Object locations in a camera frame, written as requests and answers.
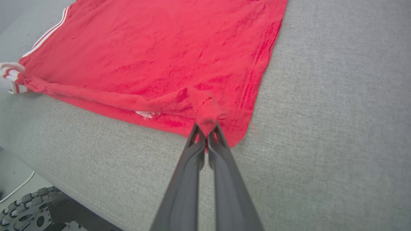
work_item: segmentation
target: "gray upholstery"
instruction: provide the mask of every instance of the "gray upholstery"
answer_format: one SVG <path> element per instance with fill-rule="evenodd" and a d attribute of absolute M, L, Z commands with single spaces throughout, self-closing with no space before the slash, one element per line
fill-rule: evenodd
<path fill-rule="evenodd" d="M 17 61 L 70 1 L 0 36 Z M 290 0 L 249 131 L 232 149 L 266 230 L 411 229 L 411 4 Z M 0 92 L 0 146 L 125 230 L 148 230 L 185 139 L 48 96 Z M 213 230 L 201 172 L 200 230 Z"/>

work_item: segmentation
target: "floor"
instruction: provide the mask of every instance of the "floor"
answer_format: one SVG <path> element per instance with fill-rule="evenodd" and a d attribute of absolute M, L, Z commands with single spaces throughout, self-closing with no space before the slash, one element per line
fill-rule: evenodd
<path fill-rule="evenodd" d="M 18 188 L 32 174 L 33 170 L 27 167 L 21 160 L 13 156 L 12 153 L 0 147 L 0 192 L 3 199 L 16 188 Z M 32 193 L 40 188 L 52 186 L 47 180 L 37 173 L 21 189 L 16 191 L 11 197 L 0 203 L 0 210 L 7 208 L 13 201 L 21 199 L 27 193 Z"/>

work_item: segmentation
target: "gray wall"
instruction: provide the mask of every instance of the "gray wall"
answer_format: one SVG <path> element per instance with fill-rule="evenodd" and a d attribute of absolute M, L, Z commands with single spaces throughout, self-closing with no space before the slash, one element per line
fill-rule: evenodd
<path fill-rule="evenodd" d="M 38 0 L 0 0 L 0 34 Z"/>

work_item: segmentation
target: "red cloth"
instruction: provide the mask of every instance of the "red cloth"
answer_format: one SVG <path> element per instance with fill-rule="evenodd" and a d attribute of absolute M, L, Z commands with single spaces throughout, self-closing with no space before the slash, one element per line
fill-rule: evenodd
<path fill-rule="evenodd" d="M 137 125 L 246 133 L 286 0 L 77 0 L 16 83 Z M 135 111 L 150 112 L 145 118 Z"/>

